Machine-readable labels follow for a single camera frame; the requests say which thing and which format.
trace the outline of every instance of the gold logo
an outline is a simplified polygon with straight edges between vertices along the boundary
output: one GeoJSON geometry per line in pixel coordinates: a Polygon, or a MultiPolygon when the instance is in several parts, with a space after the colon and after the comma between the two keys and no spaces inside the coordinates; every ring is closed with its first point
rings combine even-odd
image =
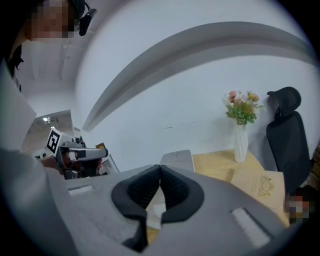
{"type": "Polygon", "coordinates": [[[275,185],[271,182],[271,178],[267,176],[260,176],[258,197],[271,196],[270,192],[273,191],[275,185]]]}

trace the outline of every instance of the black office chair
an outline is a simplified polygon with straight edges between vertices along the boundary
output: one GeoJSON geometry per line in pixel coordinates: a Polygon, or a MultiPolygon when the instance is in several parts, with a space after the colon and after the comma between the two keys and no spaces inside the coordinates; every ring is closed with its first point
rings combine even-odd
{"type": "Polygon", "coordinates": [[[266,127],[273,157],[279,172],[283,172],[285,191],[294,192],[306,180],[311,170],[304,123],[295,111],[301,104],[299,92],[292,87],[269,91],[279,107],[274,121],[266,127]]]}

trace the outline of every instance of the white vase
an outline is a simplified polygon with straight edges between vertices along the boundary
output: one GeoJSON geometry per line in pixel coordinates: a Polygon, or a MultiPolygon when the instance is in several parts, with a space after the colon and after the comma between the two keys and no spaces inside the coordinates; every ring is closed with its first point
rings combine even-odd
{"type": "Polygon", "coordinates": [[[243,163],[248,151],[248,134],[245,125],[235,125],[234,134],[234,159],[237,163],[243,163]]]}

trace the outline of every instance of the chair headrest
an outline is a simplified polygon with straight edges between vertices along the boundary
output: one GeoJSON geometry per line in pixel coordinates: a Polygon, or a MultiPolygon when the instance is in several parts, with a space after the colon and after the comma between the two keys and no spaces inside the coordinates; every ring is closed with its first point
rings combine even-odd
{"type": "Polygon", "coordinates": [[[269,96],[274,96],[279,102],[279,115],[285,116],[294,112],[301,104],[300,93],[293,87],[284,87],[276,91],[268,91],[269,96]]]}

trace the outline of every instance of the person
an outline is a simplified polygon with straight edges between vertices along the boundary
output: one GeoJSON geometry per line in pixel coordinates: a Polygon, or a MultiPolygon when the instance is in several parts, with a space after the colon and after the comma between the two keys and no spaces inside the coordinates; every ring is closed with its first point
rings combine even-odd
{"type": "MultiPolygon", "coordinates": [[[[14,78],[15,69],[18,69],[19,64],[23,62],[21,54],[22,44],[25,41],[67,38],[75,30],[75,26],[79,24],[85,12],[85,0],[24,0],[19,2],[10,0],[5,1],[2,5],[7,15],[1,17],[3,19],[1,20],[1,34],[6,40],[1,48],[0,64],[7,66],[11,78],[14,78]]],[[[3,132],[1,136],[13,137],[14,134],[7,135],[3,132]]],[[[65,165],[68,166],[70,164],[68,156],[64,155],[63,159],[65,165]]],[[[40,161],[45,167],[54,168],[62,174],[52,155],[45,156],[40,161]]]]}

